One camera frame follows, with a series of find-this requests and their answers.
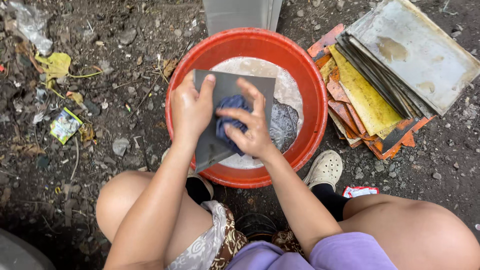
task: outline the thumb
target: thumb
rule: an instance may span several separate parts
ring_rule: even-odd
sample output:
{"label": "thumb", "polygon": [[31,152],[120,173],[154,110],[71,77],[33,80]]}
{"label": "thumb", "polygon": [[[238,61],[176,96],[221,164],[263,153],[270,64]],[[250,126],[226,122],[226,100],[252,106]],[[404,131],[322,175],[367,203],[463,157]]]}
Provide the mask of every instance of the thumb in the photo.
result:
{"label": "thumb", "polygon": [[199,99],[212,100],[213,88],[215,88],[215,76],[209,74],[205,77],[204,82],[202,83],[202,88],[200,88],[200,97]]}
{"label": "thumb", "polygon": [[237,144],[240,150],[244,151],[248,144],[248,138],[243,132],[231,124],[225,124],[225,134]]}

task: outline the woman's right hand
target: woman's right hand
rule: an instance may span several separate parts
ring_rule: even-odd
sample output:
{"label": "woman's right hand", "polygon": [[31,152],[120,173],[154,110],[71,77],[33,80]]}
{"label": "woman's right hand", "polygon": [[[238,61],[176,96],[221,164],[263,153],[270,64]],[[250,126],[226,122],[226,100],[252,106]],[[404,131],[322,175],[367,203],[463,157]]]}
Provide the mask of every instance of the woman's right hand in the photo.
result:
{"label": "woman's right hand", "polygon": [[244,153],[264,160],[272,150],[276,150],[268,133],[265,120],[265,97],[247,80],[239,78],[237,85],[241,88],[245,98],[253,104],[252,113],[242,109],[217,110],[218,116],[228,116],[247,125],[248,130],[243,133],[231,124],[225,125],[225,133]]}

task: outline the soapy water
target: soapy water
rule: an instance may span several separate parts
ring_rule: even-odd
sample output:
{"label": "soapy water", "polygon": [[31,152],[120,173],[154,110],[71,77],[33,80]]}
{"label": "soapy water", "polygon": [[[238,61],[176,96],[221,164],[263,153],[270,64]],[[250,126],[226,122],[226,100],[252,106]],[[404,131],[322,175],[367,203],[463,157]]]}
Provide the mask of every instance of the soapy water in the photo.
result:
{"label": "soapy water", "polygon": [[[276,78],[270,137],[282,153],[287,151],[300,132],[304,119],[300,91],[290,73],[269,61],[254,57],[230,58],[217,64],[211,70]],[[241,157],[238,154],[219,163],[236,169],[254,169],[263,166],[259,159],[254,159],[249,155]]]}

